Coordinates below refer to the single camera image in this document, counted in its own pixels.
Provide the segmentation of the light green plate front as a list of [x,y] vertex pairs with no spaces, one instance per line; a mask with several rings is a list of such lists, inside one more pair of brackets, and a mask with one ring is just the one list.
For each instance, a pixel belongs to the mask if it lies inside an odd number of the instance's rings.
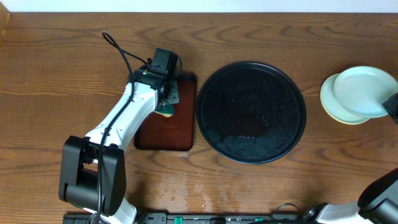
[[397,93],[397,80],[379,68],[357,66],[341,72],[333,90],[344,109],[358,116],[380,118],[387,115],[382,104]]

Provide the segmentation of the yellow plate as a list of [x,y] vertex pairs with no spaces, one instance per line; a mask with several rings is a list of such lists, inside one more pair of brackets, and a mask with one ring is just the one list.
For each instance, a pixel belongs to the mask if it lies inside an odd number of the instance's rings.
[[322,106],[323,106],[323,109],[325,110],[326,114],[331,119],[333,119],[339,123],[348,124],[348,125],[356,125],[356,124],[362,124],[362,123],[369,121],[369,118],[356,115],[352,112],[349,112],[348,110],[344,109],[341,106],[334,108],[334,107],[324,104],[324,103],[322,104]]

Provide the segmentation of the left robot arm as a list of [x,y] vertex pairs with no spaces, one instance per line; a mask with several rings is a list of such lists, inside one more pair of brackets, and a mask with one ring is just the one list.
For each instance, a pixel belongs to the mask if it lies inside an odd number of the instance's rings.
[[85,137],[65,141],[58,196],[91,212],[89,223],[134,223],[137,209],[125,198],[125,150],[143,121],[167,104],[179,75],[148,66],[134,71],[105,119]]

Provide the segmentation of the green scouring sponge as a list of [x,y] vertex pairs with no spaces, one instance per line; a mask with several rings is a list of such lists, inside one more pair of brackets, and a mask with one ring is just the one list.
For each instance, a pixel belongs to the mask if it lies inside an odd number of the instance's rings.
[[174,114],[173,105],[160,105],[154,110],[155,113],[165,116],[166,118],[171,117]]

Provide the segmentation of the light green plate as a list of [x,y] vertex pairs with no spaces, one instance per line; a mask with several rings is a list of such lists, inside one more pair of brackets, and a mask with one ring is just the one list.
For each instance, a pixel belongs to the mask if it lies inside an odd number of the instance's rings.
[[358,116],[380,118],[387,115],[382,104],[397,93],[397,80],[379,68],[357,66],[341,72],[333,90],[344,109]]
[[359,116],[348,111],[336,99],[334,94],[334,84],[338,76],[339,73],[330,76],[325,80],[321,87],[320,101],[324,110],[330,117],[344,124],[354,125],[367,122],[369,118]]

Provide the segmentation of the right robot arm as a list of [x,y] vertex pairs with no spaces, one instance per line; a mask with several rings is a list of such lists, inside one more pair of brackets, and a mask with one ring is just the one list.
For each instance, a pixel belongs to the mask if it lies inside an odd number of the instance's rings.
[[317,223],[397,224],[397,169],[371,183],[357,202],[316,209]]

